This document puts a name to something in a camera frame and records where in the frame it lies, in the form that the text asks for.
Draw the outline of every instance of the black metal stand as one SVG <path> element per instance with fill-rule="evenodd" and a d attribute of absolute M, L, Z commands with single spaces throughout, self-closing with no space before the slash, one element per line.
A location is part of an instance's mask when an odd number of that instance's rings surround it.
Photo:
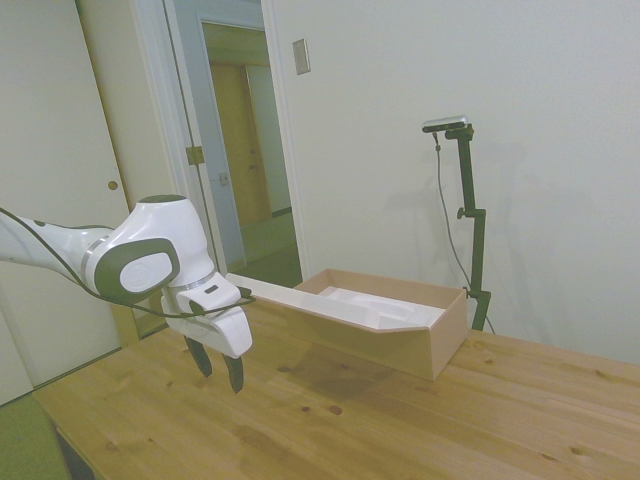
<path fill-rule="evenodd" d="M 484 262 L 484 230 L 487 212 L 476 208 L 476 199 L 473 191 L 473 173 L 471 170 L 471 149 L 469 142 L 473 139 L 473 127 L 469 123 L 464 128 L 448 130 L 445 138 L 458 141 L 458 154 L 460 156 L 460 174 L 462 176 L 462 195 L 464 207 L 458 210 L 458 219 L 468 217 L 474 219 L 473 224 L 473 253 L 471 259 L 471 286 L 467 295 L 478 301 L 476 313 L 473 317 L 471 328 L 483 330 L 484 321 L 489 310 L 491 292 L 482 290 L 482 268 Z"/>

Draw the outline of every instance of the doorway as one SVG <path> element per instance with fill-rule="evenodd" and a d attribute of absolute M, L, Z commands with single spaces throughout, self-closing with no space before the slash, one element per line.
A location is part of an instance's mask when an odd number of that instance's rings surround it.
<path fill-rule="evenodd" d="M 302 281 L 264 31 L 202 23 L 245 261 L 230 272 L 282 286 Z"/>

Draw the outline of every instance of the black cable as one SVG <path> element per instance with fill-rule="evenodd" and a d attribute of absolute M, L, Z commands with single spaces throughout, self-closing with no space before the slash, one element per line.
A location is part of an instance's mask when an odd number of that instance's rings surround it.
<path fill-rule="evenodd" d="M 449 223 L 449 213 L 447 212 L 447 204 L 444 201 L 444 195 L 442 193 L 442 181 L 440 179 L 440 163 L 441 163 L 440 150 L 442 150 L 442 147 L 438 142 L 438 134 L 436 132 L 433 132 L 432 134 L 433 134 L 434 140 L 436 141 L 436 154 L 438 156 L 438 191 L 440 192 L 440 200 L 442 201 L 442 209 L 444 210 L 444 219 L 447 223 L 447 235 L 449 236 L 449 245 L 451 245 L 451 250 L 453 250 L 453 256 L 456 258 L 456 262 L 458 263 L 460 270 L 462 270 L 462 273 L 464 274 L 464 278 L 467 280 L 467 285 L 469 286 L 469 289 L 471 289 L 471 280 L 469 280 L 469 275 L 467 275 L 467 271 L 462 266 L 462 262 L 460 262 L 460 258 L 458 258 L 458 252 L 456 251 L 456 247 L 453 244 L 453 238 L 451 237 L 451 224 Z M 487 323 L 489 324 L 489 328 L 491 329 L 491 332 L 495 334 L 496 331 L 493 329 L 493 325 L 491 325 L 491 320 L 489 320 L 489 316 L 485 316 L 485 318 L 487 319 Z"/>
<path fill-rule="evenodd" d="M 157 315 L 158 317 L 164 317 L 164 318 L 192 318 L 194 316 L 202 316 L 202 315 L 207 315 L 209 313 L 225 312 L 227 310 L 230 310 L 231 308 L 242 307 L 244 305 L 249 305 L 250 303 L 253 303 L 253 302 L 256 301 L 256 299 L 254 297 L 252 297 L 251 295 L 249 295 L 247 297 L 245 297 L 243 295 L 242 298 L 247 300 L 246 302 L 234 303 L 232 305 L 226 305 L 224 307 L 214 308 L 213 310 L 205 310 L 203 312 L 198 312 L 197 314 L 195 314 L 195 313 L 190 313 L 190 314 L 189 313 L 170 314 L 170 313 L 158 312 L 156 310 L 151 310 L 150 308 L 141 307 L 139 305 L 135 305 L 135 304 L 132 304 L 132 303 L 122 302 L 122 301 L 119 301 L 119 300 L 111 299 L 109 297 L 105 297 L 104 295 L 100 295 L 99 293 L 95 293 L 89 287 L 87 287 L 87 285 L 80 279 L 80 277 L 76 274 L 76 272 L 73 271 L 73 268 L 71 268 L 71 266 L 64 260 L 64 258 L 62 258 L 58 254 L 58 252 L 56 252 L 47 243 L 47 241 L 44 240 L 33 228 L 31 228 L 28 224 L 23 222 L 22 219 L 20 219 L 20 217 L 17 217 L 13 213 L 9 212 L 8 210 L 5 210 L 2 207 L 0 207 L 0 213 L 2 213 L 4 215 L 6 215 L 7 217 L 11 218 L 13 221 L 15 221 L 16 223 L 21 225 L 23 228 L 25 228 L 31 235 L 33 235 L 35 237 L 35 239 L 38 240 L 38 242 L 40 242 L 42 244 L 42 246 L 44 248 L 46 248 L 47 251 L 49 253 L 51 253 L 51 255 L 53 255 L 55 257 L 56 260 L 58 260 L 58 262 L 60 262 L 60 264 L 65 268 L 65 270 L 67 270 L 67 272 L 69 272 L 69 275 L 71 275 L 71 277 L 73 278 L 75 283 L 77 283 L 89 295 L 91 295 L 92 297 L 95 297 L 95 298 L 97 298 L 99 300 L 103 300 L 103 301 L 106 301 L 106 302 L 109 302 L 109 303 L 113 303 L 113 304 L 116 304 L 116 305 L 122 305 L 123 307 L 134 308 L 136 310 L 141 310 L 143 312 L 151 313 L 153 315 Z"/>

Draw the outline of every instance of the door hinge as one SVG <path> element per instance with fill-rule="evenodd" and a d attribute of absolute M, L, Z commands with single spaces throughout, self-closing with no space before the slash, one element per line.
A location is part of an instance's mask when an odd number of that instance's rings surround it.
<path fill-rule="evenodd" d="M 204 153 L 202 153 L 202 146 L 187 147 L 187 159 L 189 160 L 189 165 L 202 165 L 204 163 Z"/>

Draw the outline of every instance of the wooden door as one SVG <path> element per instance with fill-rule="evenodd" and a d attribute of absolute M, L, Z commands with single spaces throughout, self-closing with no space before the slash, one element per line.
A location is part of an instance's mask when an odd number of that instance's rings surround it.
<path fill-rule="evenodd" d="M 271 206 L 246 69 L 213 65 L 211 73 L 238 220 L 241 226 L 268 220 Z"/>
<path fill-rule="evenodd" d="M 118 226 L 128 208 L 74 1 L 0 12 L 0 205 Z M 109 305 L 48 270 L 0 263 L 0 311 L 34 385 L 120 345 Z"/>

